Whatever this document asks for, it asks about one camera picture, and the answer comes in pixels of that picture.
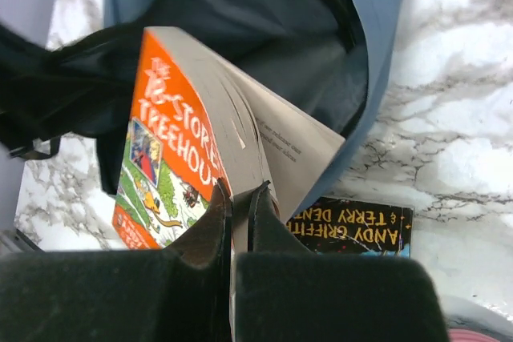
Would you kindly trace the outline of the blue student backpack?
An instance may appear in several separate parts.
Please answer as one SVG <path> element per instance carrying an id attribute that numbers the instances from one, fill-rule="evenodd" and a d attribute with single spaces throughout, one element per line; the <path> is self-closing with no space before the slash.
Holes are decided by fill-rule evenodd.
<path id="1" fill-rule="evenodd" d="M 300 208 L 327 191 L 365 140 L 390 74 L 402 0 L 103 0 L 103 29 L 49 51 L 1 30 L 1 143 L 56 154 L 62 135 L 97 139 L 115 190 L 143 29 L 176 26 L 345 138 Z"/>

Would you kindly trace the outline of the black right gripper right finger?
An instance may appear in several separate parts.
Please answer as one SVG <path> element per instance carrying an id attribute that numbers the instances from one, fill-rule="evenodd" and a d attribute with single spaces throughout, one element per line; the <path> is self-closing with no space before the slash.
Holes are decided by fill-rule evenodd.
<path id="1" fill-rule="evenodd" d="M 267 183 L 251 194 L 247 233 L 248 250 L 236 257 L 235 340 L 448 340 L 417 262 L 309 251 L 277 217 Z"/>

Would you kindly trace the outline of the pink pencil case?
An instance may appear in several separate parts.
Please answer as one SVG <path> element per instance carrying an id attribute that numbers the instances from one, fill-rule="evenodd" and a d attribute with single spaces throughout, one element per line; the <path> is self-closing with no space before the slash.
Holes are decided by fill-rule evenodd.
<path id="1" fill-rule="evenodd" d="M 475 331 L 464 328 L 450 328 L 451 342 L 512 342 L 512 337 L 493 331 Z"/>

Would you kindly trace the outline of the black storey treehouse book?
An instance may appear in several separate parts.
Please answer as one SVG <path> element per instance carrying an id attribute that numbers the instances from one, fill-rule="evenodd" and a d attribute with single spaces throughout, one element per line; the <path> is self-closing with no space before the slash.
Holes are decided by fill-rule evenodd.
<path id="1" fill-rule="evenodd" d="M 321 197 L 286 226 L 310 251 L 410 256 L 410 207 Z"/>

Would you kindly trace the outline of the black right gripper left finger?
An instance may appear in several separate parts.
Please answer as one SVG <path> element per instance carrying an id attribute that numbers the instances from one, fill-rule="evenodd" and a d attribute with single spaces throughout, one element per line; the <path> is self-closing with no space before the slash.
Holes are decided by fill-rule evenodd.
<path id="1" fill-rule="evenodd" d="M 163 249 L 1 258 L 4 341 L 229 341 L 232 201 Z"/>

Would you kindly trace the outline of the orange storey treehouse book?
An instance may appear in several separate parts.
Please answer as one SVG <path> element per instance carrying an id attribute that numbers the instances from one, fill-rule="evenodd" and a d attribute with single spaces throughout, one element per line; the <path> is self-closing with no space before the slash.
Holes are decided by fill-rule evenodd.
<path id="1" fill-rule="evenodd" d="M 288 221 L 344 139 L 175 27 L 143 32 L 113 228 L 130 249 L 166 247 L 230 197 L 269 182 Z"/>

